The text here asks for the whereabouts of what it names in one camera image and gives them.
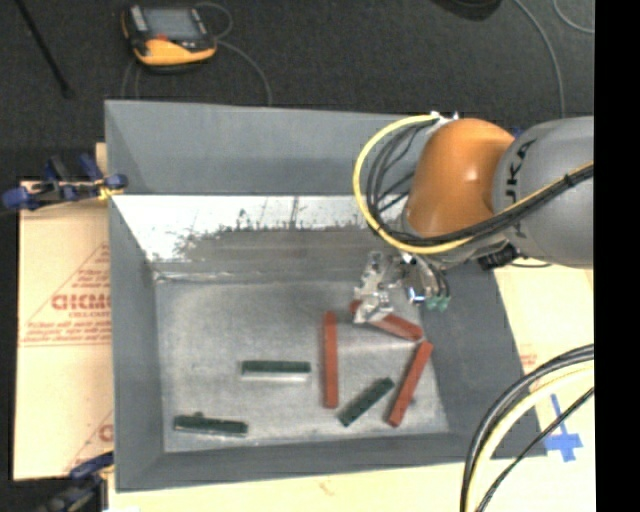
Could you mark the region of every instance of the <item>black cable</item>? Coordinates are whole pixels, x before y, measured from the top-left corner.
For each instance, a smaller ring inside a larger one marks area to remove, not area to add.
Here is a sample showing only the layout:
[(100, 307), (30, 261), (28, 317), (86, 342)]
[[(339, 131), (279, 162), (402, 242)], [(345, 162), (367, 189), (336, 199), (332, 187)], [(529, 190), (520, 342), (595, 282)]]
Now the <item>black cable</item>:
[[(226, 37), (229, 35), (229, 33), (231, 32), (231, 30), (233, 29), (234, 26), (234, 21), (233, 21), (233, 16), (231, 15), (231, 13), (225, 8), (222, 7), (219, 4), (216, 4), (214, 2), (199, 2), (198, 4), (196, 4), (196, 7), (211, 7), (214, 9), (217, 9), (221, 12), (223, 12), (225, 14), (225, 16), (227, 17), (227, 26), (226, 28), (218, 33), (218, 34), (214, 34), (213, 38), (215, 40), (215, 45), (216, 45), (216, 50), (218, 46), (223, 46), (225, 48), (227, 48), (228, 50), (236, 53), (237, 55), (239, 55), (240, 57), (242, 57), (258, 74), (258, 76), (260, 77), (260, 80), (262, 81), (262, 85), (264, 86), (264, 90), (265, 90), (265, 95), (266, 95), (266, 105), (268, 107), (273, 105), (273, 92), (271, 90), (271, 85), (269, 84), (269, 80), (267, 79), (267, 76), (265, 75), (264, 71), (262, 70), (262, 68), (258, 65), (258, 63), (252, 59), (249, 55), (247, 55), (244, 51), (242, 51), (240, 48), (238, 48), (237, 46), (228, 43), (226, 41), (222, 41), (222, 38)], [(125, 92), (126, 92), (126, 87), (127, 87), (127, 82), (129, 80), (129, 75), (131, 73), (131, 69), (133, 67), (133, 65), (136, 63), (136, 59), (135, 57), (133, 58), (133, 60), (131, 62), (129, 62), (129, 64), (127, 65), (127, 68), (125, 69), (125, 73), (120, 85), (120, 97), (124, 97), (125, 96)], [(140, 95), (140, 77), (142, 75), (142, 66), (138, 66), (138, 68), (136, 69), (135, 75), (134, 75), (134, 80), (133, 80), (133, 89), (134, 89), (134, 98), (135, 99), (140, 99), (141, 95)]]
[[(398, 182), (388, 187), (385, 192), (380, 193), (384, 177), (386, 173), (393, 167), (393, 165), (395, 165), (400, 160), (401, 156), (404, 156), (404, 154), (406, 154), (406, 152), (409, 150), (417, 132), (432, 124), (434, 123), (420, 123), (416, 126), (405, 128), (404, 130), (399, 131), (396, 135), (394, 135), (388, 142), (386, 142), (382, 146), (382, 148), (376, 155), (376, 158), (370, 166), (369, 175), (367, 177), (366, 202), (367, 208), (369, 209), (372, 217), (376, 220), (376, 222), (378, 222), (380, 228), (383, 231), (408, 245), (413, 245), (415, 247), (429, 247), (463, 239), (472, 239), (469, 240), (470, 243), (472, 241), (475, 242), (483, 238), (487, 238), (499, 231), (513, 226), (522, 218), (530, 215), (531, 213), (542, 207), (544, 204), (548, 203), (561, 193), (565, 192), (567, 189), (593, 177), (594, 174), (593, 165), (585, 167), (570, 179), (568, 176), (566, 176), (566, 179), (564, 181), (554, 183), (546, 190), (544, 190), (544, 192), (537, 194), (535, 197), (520, 203), (515, 208), (494, 215), (493, 217), (485, 221), (467, 226), (458, 231), (446, 233), (444, 235), (423, 238), (412, 233), (406, 233), (391, 229), (391, 227), (386, 222), (384, 222), (381, 216), (382, 211), (386, 210), (389, 206), (387, 205), (381, 209), (379, 205), (381, 201), (385, 199), (385, 193), (389, 193), (388, 191), (390, 189), (394, 189), (394, 187), (399, 186), (398, 183), (400, 181), (407, 181), (410, 178), (410, 175), (401, 177)], [(393, 160), (390, 160), (400, 144), (402, 144), (406, 139), (409, 139), (409, 143), (402, 151), (402, 155), (400, 156), (400, 158), (394, 158)]]
[(594, 359), (594, 356), (593, 344), (578, 347), (560, 354), (516, 381), (493, 403), (476, 429), (465, 458), (462, 490), (460, 493), (461, 512), (466, 510), (469, 483), (476, 469), (477, 456), (482, 451), (482, 448), (486, 444), (486, 437), (491, 433), (495, 425), (523, 395), (528, 394), (528, 388), (533, 382), (562, 368), (591, 361)]
[(560, 118), (565, 117), (565, 104), (564, 104), (564, 82), (562, 80), (562, 75), (560, 73), (560, 64), (558, 64), (558, 58), (556, 57), (556, 52), (553, 50), (553, 46), (551, 45), (551, 41), (549, 40), (549, 36), (540, 25), (540, 22), (537, 18), (524, 6), (524, 4), (520, 0), (513, 0), (513, 3), (524, 13), (524, 15), (529, 18), (533, 26), (540, 34), (542, 38), (542, 42), (547, 48), (549, 52), (549, 57), (551, 58), (551, 65), (553, 66), (553, 71), (556, 75), (556, 82), (558, 84), (558, 96), (560, 99)]
[(446, 297), (448, 298), (450, 296), (449, 293), (449, 283), (447, 282), (447, 279), (444, 277), (444, 274), (436, 268), (435, 265), (433, 265), (432, 263), (429, 263), (428, 261), (425, 260), (425, 262), (427, 263), (429, 270), (431, 270), (431, 272), (433, 273), (433, 275), (436, 278), (436, 281), (438, 282), (438, 296), (439, 297)]
[(579, 30), (580, 32), (584, 32), (585, 34), (595, 34), (595, 28), (583, 27), (582, 25), (578, 25), (574, 21), (570, 20), (569, 17), (560, 10), (558, 7), (558, 0), (553, 0), (551, 2), (553, 4), (553, 10), (556, 11), (558, 18), (560, 18), (566, 25), (569, 25), (571, 28)]
[(580, 407), (582, 407), (594, 393), (595, 393), (595, 388), (592, 387), (586, 393), (580, 396), (575, 402), (573, 402), (569, 407), (567, 407), (567, 409), (562, 414), (560, 414), (553, 422), (551, 422), (547, 428), (545, 428), (542, 432), (540, 432), (540, 434), (538, 434), (527, 445), (527, 447), (514, 459), (514, 461), (511, 464), (509, 464), (504, 469), (504, 471), (502, 471), (502, 473), (500, 473), (500, 475), (498, 475), (498, 477), (493, 481), (493, 483), (487, 489), (486, 494), (480, 501), (480, 504), (478, 505), (478, 508), (476, 509), (475, 512), (483, 512), (486, 509), (489, 502), (491, 501), (491, 499), (493, 498), (493, 495), (495, 494), (495, 492), (498, 490), (498, 487), (500, 486), (500, 484), (502, 484), (502, 482), (505, 480), (505, 478), (507, 478), (509, 473), (513, 471), (516, 465), (518, 465), (518, 463), (528, 455), (528, 453), (533, 449), (533, 447), (536, 444), (538, 444), (545, 437), (547, 437), (551, 432), (553, 432), (556, 428), (558, 428), (558, 426), (563, 421), (565, 421), (575, 411), (577, 411)]
[(75, 98), (76, 93), (69, 85), (69, 82), (67, 82), (67, 80), (65, 79), (64, 75), (62, 74), (62, 71), (60, 71), (60, 68), (58, 67), (58, 63), (53, 58), (53, 55), (51, 54), (51, 51), (49, 50), (47, 43), (44, 41), (42, 34), (40, 34), (40, 31), (38, 30), (38, 27), (35, 21), (33, 21), (33, 18), (31, 17), (31, 14), (29, 13), (26, 5), (24, 5), (24, 2), (22, 0), (15, 0), (15, 3), (18, 9), (20, 10), (20, 14), (24, 18), (25, 23), (29, 27), (29, 31), (33, 35), (34, 39), (36, 40), (36, 43), (38, 44), (38, 47), (40, 48), (42, 55), (46, 59), (47, 64), (49, 65), (49, 68), (53, 73), (53, 76), (56, 78), (58, 85), (60, 86), (60, 92), (62, 93), (62, 96), (68, 100)]
[(440, 274), (442, 282), (444, 283), (444, 295), (445, 295), (445, 297), (450, 298), (451, 297), (451, 287), (449, 286), (449, 280), (447, 279), (447, 276), (445, 275), (445, 273), (442, 270), (438, 269), (438, 273)]
[(399, 233), (397, 234), (397, 236), (395, 236), (395, 238), (397, 238), (401, 242), (413, 245), (415, 247), (429, 247), (447, 242), (455, 242), (467, 238), (473, 239), (469, 240), (469, 242), (477, 241), (494, 235), (498, 231), (502, 231), (510, 226), (513, 226), (522, 218), (533, 213), (572, 186), (575, 186), (576, 184), (582, 183), (583, 181), (592, 178), (593, 174), (594, 166), (590, 165), (589, 167), (586, 167), (585, 169), (582, 169), (580, 172), (576, 173), (571, 180), (571, 184), (568, 183), (567, 180), (555, 183), (554, 185), (546, 189), (543, 193), (538, 194), (529, 200), (523, 201), (521, 204), (519, 204), (515, 208), (512, 208), (511, 210), (504, 211), (502, 213), (494, 215), (493, 217), (485, 221), (473, 224), (472, 226), (467, 226), (458, 231), (427, 238), (421, 238), (419, 236), (412, 235), (411, 233)]
[(237, 53), (238, 55), (240, 55), (240, 57), (242, 57), (251, 65), (251, 67), (256, 71), (256, 73), (258, 73), (258, 76), (262, 80), (262, 85), (264, 86), (264, 90), (267, 96), (267, 106), (270, 107), (271, 105), (273, 105), (273, 93), (271, 92), (271, 86), (269, 85), (269, 81), (267, 80), (267, 77), (264, 74), (264, 71), (262, 71), (262, 68), (258, 66), (258, 63), (255, 60), (253, 60), (251, 57), (249, 57), (249, 55), (243, 52), (240, 48), (232, 45), (231, 43), (227, 43), (226, 41), (218, 41), (218, 44), (220, 46), (224, 46), (225, 48)]
[(387, 204), (385, 204), (384, 206), (381, 206), (378, 208), (378, 213), (382, 213), (385, 210), (388, 210), (389, 208), (391, 208), (394, 204), (399, 203), (400, 201), (402, 201), (405, 197), (407, 197), (409, 195), (409, 192), (403, 192), (402, 194), (398, 194), (398, 196), (395, 199), (392, 199), (391, 201), (389, 201)]

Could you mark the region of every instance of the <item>blue clamp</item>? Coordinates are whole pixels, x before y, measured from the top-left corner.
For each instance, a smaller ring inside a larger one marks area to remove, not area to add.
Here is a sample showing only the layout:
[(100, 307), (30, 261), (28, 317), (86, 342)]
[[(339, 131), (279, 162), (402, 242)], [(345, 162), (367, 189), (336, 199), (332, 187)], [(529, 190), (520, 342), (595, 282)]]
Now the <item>blue clamp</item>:
[(97, 494), (104, 498), (106, 482), (98, 474), (114, 463), (113, 452), (98, 455), (73, 468), (69, 478), (74, 484), (41, 505), (34, 512), (77, 512)]
[(15, 187), (2, 194), (2, 203), (10, 210), (37, 210), (57, 203), (80, 201), (98, 197), (103, 191), (123, 190), (129, 184), (124, 174), (114, 174), (106, 178), (96, 161), (87, 153), (79, 157), (84, 178), (88, 183), (62, 183), (74, 180), (58, 156), (51, 157), (45, 165), (43, 180), (31, 187)]

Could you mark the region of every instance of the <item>handheld device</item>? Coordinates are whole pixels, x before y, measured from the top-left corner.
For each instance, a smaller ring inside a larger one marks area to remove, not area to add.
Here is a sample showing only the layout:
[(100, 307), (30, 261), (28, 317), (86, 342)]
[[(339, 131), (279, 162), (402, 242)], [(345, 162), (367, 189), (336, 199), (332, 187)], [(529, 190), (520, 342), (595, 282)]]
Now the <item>handheld device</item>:
[(210, 59), (216, 52), (195, 7), (141, 7), (122, 12), (122, 31), (135, 57), (150, 70), (188, 70)]

